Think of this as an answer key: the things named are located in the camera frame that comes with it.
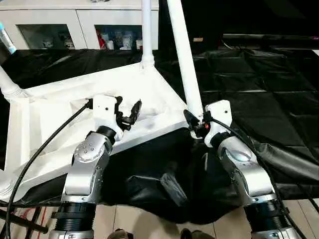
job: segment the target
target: black cable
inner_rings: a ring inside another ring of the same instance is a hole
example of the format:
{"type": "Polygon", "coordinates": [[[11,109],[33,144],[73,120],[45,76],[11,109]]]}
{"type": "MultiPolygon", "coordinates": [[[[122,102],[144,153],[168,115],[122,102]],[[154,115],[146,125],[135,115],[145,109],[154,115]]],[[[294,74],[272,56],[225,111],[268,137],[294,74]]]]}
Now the black cable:
{"type": "Polygon", "coordinates": [[[86,108],[91,108],[92,102],[89,100],[81,109],[79,109],[74,115],[72,115],[63,125],[61,125],[47,140],[46,142],[41,145],[41,147],[34,153],[34,155],[31,157],[29,162],[25,165],[23,170],[21,171],[10,196],[8,205],[7,205],[7,210],[6,210],[6,217],[5,217],[5,233],[6,233],[6,238],[11,239],[10,235],[10,210],[13,204],[14,197],[16,195],[16,192],[20,186],[20,183],[22,182],[23,177],[25,176],[27,170],[31,166],[31,164],[34,162],[34,160],[39,156],[39,154],[43,151],[43,149],[58,135],[58,133],[63,130],[72,120],[74,120],[79,114],[81,114],[86,108]]]}
{"type": "Polygon", "coordinates": [[[313,205],[313,207],[315,208],[315,210],[317,211],[317,213],[319,213],[319,206],[317,205],[317,203],[314,201],[314,199],[311,197],[310,193],[304,189],[304,187],[302,185],[300,185],[298,182],[296,182],[292,176],[288,175],[287,173],[283,172],[282,170],[278,169],[278,168],[273,168],[276,171],[278,171],[279,173],[283,174],[284,176],[286,176],[287,178],[293,180],[294,184],[297,185],[297,187],[299,188],[299,190],[301,191],[301,193],[303,193],[307,199],[311,202],[311,204],[313,205]]]}
{"type": "Polygon", "coordinates": [[[231,46],[229,46],[228,44],[226,44],[226,42],[224,42],[224,40],[223,39],[221,39],[221,42],[224,44],[224,46],[226,46],[228,49],[230,49],[230,50],[234,50],[235,48],[234,47],[231,47],[231,46]]]}
{"type": "MultiPolygon", "coordinates": [[[[269,167],[268,165],[266,164],[266,162],[264,161],[264,159],[259,155],[259,153],[257,152],[257,150],[255,150],[253,147],[251,147],[249,144],[246,143],[246,141],[244,140],[244,138],[239,134],[237,133],[235,130],[233,130],[231,127],[229,127],[228,125],[224,124],[223,122],[217,120],[217,119],[214,119],[214,118],[211,118],[210,119],[211,121],[223,126],[225,129],[227,129],[228,131],[232,132],[233,135],[235,135],[237,138],[239,138],[245,145],[247,145],[247,147],[258,157],[259,159],[259,162],[260,164],[263,166],[263,168],[265,169],[265,171],[268,173],[269,175],[269,178],[270,178],[270,181],[274,187],[274,190],[275,190],[275,194],[277,196],[277,200],[278,202],[280,203],[280,206],[282,208],[285,208],[285,205],[284,205],[284,202],[280,196],[280,192],[279,192],[279,189],[275,183],[275,180],[273,178],[273,175],[272,173],[270,172],[269,170],[269,167]]],[[[285,215],[287,220],[289,221],[289,223],[291,224],[291,226],[296,230],[296,232],[300,235],[300,237],[302,239],[307,239],[306,236],[303,234],[303,232],[299,229],[299,227],[296,225],[296,223],[294,222],[294,220],[290,217],[289,214],[286,214],[285,215]]]]}

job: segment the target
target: tiled floor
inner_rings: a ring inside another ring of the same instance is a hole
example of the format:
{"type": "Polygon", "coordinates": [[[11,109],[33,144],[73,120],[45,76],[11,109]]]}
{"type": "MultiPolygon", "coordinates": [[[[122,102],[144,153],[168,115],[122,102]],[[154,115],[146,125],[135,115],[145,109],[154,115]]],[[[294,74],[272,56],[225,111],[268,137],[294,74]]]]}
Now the tiled floor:
{"type": "MultiPolygon", "coordinates": [[[[319,215],[307,200],[285,201],[289,207],[291,216],[304,232],[307,239],[319,239],[319,215]]],[[[23,214],[25,209],[20,209],[16,215],[23,214]]],[[[54,228],[55,222],[50,219],[51,213],[56,208],[47,208],[44,224],[50,229],[54,228]]],[[[43,209],[38,223],[41,222],[43,209]]],[[[23,239],[25,228],[11,226],[12,239],[23,239]]],[[[191,231],[201,230],[216,237],[216,239],[249,239],[250,227],[246,220],[243,209],[236,209],[213,224],[194,225],[174,224],[163,220],[151,213],[138,208],[128,206],[103,206],[99,205],[96,212],[94,230],[96,239],[106,239],[117,228],[122,228],[135,235],[136,239],[178,239],[182,229],[191,231]]],[[[37,239],[38,233],[32,234],[32,239],[37,239]]],[[[48,234],[40,234],[39,239],[47,239],[48,234]]]]}

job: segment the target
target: white cylinder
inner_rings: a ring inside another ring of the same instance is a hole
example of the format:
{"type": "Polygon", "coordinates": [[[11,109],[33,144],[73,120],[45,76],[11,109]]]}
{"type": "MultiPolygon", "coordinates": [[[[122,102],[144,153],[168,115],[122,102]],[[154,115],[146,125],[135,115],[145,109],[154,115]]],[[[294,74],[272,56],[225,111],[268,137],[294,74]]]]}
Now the white cylinder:
{"type": "Polygon", "coordinates": [[[142,44],[143,67],[154,65],[154,56],[152,53],[152,9],[151,0],[142,0],[142,44]]]}
{"type": "Polygon", "coordinates": [[[14,83],[7,75],[4,69],[0,66],[0,88],[6,99],[19,97],[22,94],[22,89],[14,83]]]}
{"type": "Polygon", "coordinates": [[[183,80],[188,110],[202,119],[201,103],[193,57],[190,50],[183,8],[180,0],[167,0],[170,21],[173,28],[178,62],[183,80]]]}
{"type": "Polygon", "coordinates": [[[10,37],[4,29],[4,25],[0,22],[0,40],[7,47],[8,51],[13,54],[16,51],[16,47],[12,43],[10,37]]]}

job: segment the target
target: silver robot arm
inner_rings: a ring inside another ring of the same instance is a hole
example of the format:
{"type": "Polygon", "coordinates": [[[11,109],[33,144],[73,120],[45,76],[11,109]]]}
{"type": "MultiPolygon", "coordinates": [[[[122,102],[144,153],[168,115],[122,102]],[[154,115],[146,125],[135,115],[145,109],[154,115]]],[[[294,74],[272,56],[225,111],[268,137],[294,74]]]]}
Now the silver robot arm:
{"type": "Polygon", "coordinates": [[[295,229],[286,220],[288,211],[280,207],[270,177],[258,164],[256,155],[225,127],[212,121],[216,119],[230,126],[229,101],[207,105],[201,123],[188,111],[184,115],[190,130],[197,137],[204,138],[207,147],[216,149],[240,196],[251,226],[252,239],[298,239],[295,229]]]}
{"type": "Polygon", "coordinates": [[[96,205],[100,201],[103,172],[109,163],[112,145],[130,130],[139,116],[142,102],[138,101],[129,117],[119,111],[121,97],[97,95],[93,98],[96,132],[89,132],[74,151],[72,166],[62,193],[62,204],[52,214],[57,219],[50,239],[93,239],[92,224],[96,205]]]}

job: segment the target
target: black plastic sheet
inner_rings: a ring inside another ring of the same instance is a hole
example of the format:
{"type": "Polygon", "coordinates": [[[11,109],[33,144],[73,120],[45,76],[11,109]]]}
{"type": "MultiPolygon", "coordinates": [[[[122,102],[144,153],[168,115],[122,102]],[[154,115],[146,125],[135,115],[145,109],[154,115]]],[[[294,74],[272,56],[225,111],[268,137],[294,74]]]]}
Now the black plastic sheet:
{"type": "MultiPolygon", "coordinates": [[[[3,65],[27,88],[140,60],[129,51],[17,51],[3,65]]],[[[184,99],[174,52],[155,52],[156,67],[184,99]]],[[[207,51],[194,56],[203,105],[226,99],[232,127],[247,137],[284,199],[319,197],[318,57],[311,51],[207,51]]],[[[2,104],[7,120],[8,104],[2,104]]],[[[4,157],[7,124],[1,127],[4,157]]],[[[17,206],[59,205],[65,176],[32,188],[17,206]]],[[[101,203],[143,208],[177,223],[212,222],[240,206],[216,154],[179,129],[111,156],[101,203]]]]}

